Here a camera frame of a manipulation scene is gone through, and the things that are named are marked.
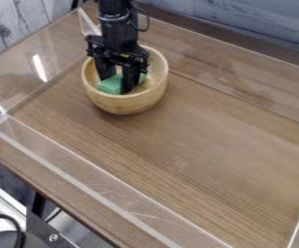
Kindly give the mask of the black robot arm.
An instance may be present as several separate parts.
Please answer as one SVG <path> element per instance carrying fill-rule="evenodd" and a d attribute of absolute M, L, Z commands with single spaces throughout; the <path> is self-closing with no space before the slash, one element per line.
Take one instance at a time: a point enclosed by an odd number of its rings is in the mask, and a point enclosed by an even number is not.
<path fill-rule="evenodd" d="M 87 55 L 93 58 L 100 82 L 97 89 L 123 95 L 141 83 L 148 73 L 149 52 L 139 45 L 139 27 L 133 0 L 97 0 L 100 35 L 87 35 Z"/>

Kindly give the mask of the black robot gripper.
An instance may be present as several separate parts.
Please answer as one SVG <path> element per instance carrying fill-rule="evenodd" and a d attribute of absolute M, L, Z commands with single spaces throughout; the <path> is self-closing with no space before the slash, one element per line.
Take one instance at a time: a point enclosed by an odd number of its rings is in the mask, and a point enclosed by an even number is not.
<path fill-rule="evenodd" d="M 100 18 L 101 35 L 85 36 L 87 53 L 95 59 L 100 80 L 116 74 L 121 67 L 121 93 L 129 93 L 139 84 L 140 73 L 148 72 L 149 52 L 139 45 L 139 27 L 135 17 Z"/>

